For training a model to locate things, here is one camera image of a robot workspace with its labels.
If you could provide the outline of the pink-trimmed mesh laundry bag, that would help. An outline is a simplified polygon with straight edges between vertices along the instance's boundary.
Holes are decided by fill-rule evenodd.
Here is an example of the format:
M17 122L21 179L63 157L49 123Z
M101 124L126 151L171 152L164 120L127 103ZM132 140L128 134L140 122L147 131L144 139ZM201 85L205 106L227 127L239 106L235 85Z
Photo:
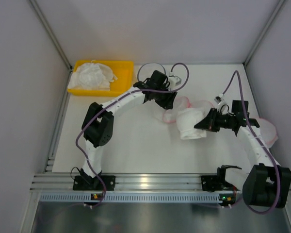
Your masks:
M190 101L188 97L180 96L176 97L173 103L173 109L165 110L161 107L153 107L152 113L154 118L157 120L171 124L175 123L177 115L180 111L190 109L190 108L202 108L204 113L208 112L210 108L213 108L214 105L208 100L194 100Z

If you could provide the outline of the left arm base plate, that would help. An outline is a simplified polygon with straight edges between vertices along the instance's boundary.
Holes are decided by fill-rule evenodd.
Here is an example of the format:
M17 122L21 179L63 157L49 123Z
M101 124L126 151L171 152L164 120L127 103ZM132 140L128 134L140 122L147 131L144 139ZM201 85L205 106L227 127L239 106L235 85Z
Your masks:
M115 176L102 175L101 179L105 184L105 189L102 182L97 177L86 178L84 176L78 175L74 178L72 189L75 191L114 191Z

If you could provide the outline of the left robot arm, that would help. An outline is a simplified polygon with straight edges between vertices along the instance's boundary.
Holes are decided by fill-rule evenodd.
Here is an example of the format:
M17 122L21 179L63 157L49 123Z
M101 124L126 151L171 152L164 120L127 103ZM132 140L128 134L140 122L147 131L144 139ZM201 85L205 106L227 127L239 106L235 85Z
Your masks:
M174 89L180 84L181 78L175 75L166 76L155 70L151 77L136 82L119 97L103 104L92 103L82 124L86 157L80 175L88 183L93 183L95 177L101 173L103 149L113 135L116 116L151 100L159 107L170 110L177 95Z

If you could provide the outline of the white bra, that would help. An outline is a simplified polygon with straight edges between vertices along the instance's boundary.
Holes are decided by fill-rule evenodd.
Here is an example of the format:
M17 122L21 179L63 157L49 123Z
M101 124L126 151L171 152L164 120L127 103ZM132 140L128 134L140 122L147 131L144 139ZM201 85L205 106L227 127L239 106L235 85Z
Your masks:
M179 111L176 117L176 125L181 140L206 138L207 132L205 130L199 130L194 127L204 117L202 108L186 108Z

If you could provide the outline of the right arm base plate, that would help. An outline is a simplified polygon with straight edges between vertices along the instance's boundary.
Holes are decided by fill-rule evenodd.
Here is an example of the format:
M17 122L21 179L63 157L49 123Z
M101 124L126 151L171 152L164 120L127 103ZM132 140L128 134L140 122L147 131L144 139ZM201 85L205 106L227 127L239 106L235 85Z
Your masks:
M207 192L215 191L237 191L243 187L245 179L243 178L232 178L231 183L225 181L218 175L202 175L201 184L202 190Z

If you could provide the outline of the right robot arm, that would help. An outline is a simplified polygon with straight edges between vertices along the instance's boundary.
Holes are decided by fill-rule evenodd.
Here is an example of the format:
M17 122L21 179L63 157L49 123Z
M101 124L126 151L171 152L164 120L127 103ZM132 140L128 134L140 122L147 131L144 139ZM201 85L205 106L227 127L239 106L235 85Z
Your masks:
M239 166L218 167L217 184L240 190L246 205L285 207L291 184L291 170L282 167L270 154L262 139L258 121L249 116L247 101L234 100L231 112L225 114L211 108L194 128L214 133L221 128L232 130L251 165L249 173Z

